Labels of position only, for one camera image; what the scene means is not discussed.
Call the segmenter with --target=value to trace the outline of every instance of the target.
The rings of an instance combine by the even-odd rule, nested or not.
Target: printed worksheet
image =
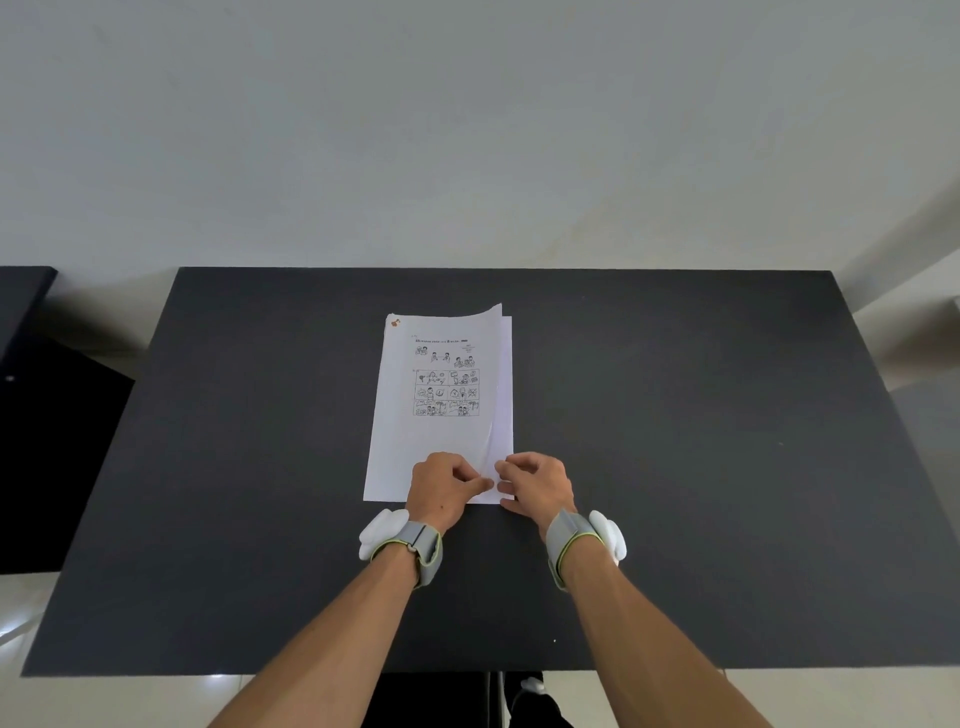
[[[364,500],[403,502],[414,465],[439,450],[496,478],[492,463],[513,447],[510,335],[500,305],[475,316],[387,317]]]

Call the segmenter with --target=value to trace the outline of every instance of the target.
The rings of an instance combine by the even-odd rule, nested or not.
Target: hand
[[[407,510],[411,521],[436,528],[443,536],[464,515],[464,506],[474,496],[493,487],[488,477],[453,452],[431,452],[414,466]]]
[[[573,485],[566,476],[564,464],[557,458],[539,452],[518,452],[500,460],[496,471],[504,481],[509,481],[500,482],[497,490],[516,498],[501,498],[500,505],[533,519],[544,542],[546,529],[562,509],[577,512],[573,505]]]

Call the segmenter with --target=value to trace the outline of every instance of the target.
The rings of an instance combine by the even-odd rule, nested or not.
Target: white paper
[[[492,463],[513,447],[510,321],[501,310],[387,317],[364,500],[405,501],[414,465],[439,450],[495,477]]]

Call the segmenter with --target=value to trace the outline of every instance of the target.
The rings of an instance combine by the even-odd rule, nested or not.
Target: person
[[[576,513],[564,464],[537,452],[496,464],[501,506],[546,540]],[[413,470],[407,510],[443,536],[467,501],[493,487],[461,456],[435,452]],[[400,618],[418,581],[416,555],[384,546],[357,577],[231,700],[210,728],[355,728],[363,722]],[[559,564],[620,728],[769,726],[684,633],[623,575],[603,542],[571,541]],[[568,726],[536,679],[508,694],[511,726]]]

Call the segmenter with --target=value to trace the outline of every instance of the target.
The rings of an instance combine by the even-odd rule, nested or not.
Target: white wrist tracker
[[[404,544],[417,554],[418,587],[433,581],[444,559],[444,540],[436,528],[410,521],[410,512],[405,508],[398,511],[384,508],[360,532],[360,560],[372,561],[387,544]]]
[[[587,520],[579,513],[562,510],[546,529],[546,555],[553,580],[557,588],[564,592],[566,585],[560,576],[561,562],[570,545],[583,536],[591,536],[603,544],[617,565],[627,555],[627,544],[620,528],[602,513],[590,511],[590,518]]]

